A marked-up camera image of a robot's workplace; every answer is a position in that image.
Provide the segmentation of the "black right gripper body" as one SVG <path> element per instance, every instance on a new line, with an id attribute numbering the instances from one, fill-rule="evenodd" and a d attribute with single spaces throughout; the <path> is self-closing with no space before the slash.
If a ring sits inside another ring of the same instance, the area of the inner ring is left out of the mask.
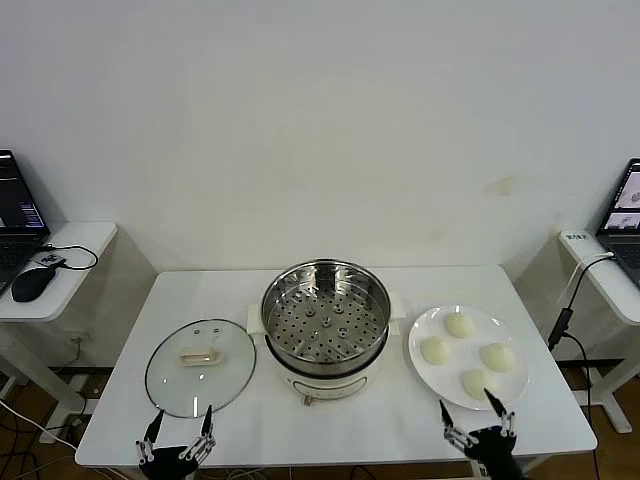
<path id="1" fill-rule="evenodd" d="M 501 427 L 471 431 L 473 441 L 464 448 L 465 455 L 483 464 L 493 480 L 521 478 L 521 468 L 512 456 L 516 437 L 502 434 Z"/>

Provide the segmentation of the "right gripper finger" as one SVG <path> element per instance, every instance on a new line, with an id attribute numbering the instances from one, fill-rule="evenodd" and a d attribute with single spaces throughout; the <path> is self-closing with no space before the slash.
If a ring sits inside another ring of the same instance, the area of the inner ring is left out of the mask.
<path id="1" fill-rule="evenodd" d="M 501 421 L 500 435 L 502 437 L 515 438 L 516 437 L 516 433 L 514 429 L 515 413 L 508 411 L 506 407 L 503 405 L 503 403 L 500 401 L 500 399 L 494 396 L 487 388 L 484 389 L 484 393 L 487 399 L 489 400 L 489 403 L 491 404 L 492 408 L 494 409 L 496 415 L 500 418 L 500 421 Z"/>
<path id="2" fill-rule="evenodd" d="M 444 426 L 444 439 L 456 449 L 471 449 L 479 443 L 477 437 L 454 425 L 454 422 L 442 400 L 439 401 L 441 419 Z"/>

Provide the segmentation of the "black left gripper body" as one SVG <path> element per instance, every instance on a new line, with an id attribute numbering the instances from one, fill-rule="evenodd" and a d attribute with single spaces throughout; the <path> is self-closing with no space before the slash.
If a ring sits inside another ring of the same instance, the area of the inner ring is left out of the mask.
<path id="1" fill-rule="evenodd" d="M 154 449 L 153 459 L 141 459 L 139 468 L 147 479 L 181 480 L 194 473 L 199 464 L 195 458 L 181 457 L 185 446 L 162 447 Z"/>

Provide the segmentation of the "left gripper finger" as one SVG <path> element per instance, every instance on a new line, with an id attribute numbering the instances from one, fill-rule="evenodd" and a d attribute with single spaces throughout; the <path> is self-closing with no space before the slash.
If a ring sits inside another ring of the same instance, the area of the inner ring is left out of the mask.
<path id="1" fill-rule="evenodd" d="M 143 439 L 135 442 L 140 461 L 152 461 L 154 459 L 153 447 L 160 431 L 163 416 L 164 411 L 160 410 L 154 420 L 147 426 Z"/>
<path id="2" fill-rule="evenodd" d="M 212 420 L 212 406 L 209 405 L 197 436 L 181 453 L 181 460 L 204 460 L 212 451 L 216 441 L 214 438 L 214 424 Z"/>

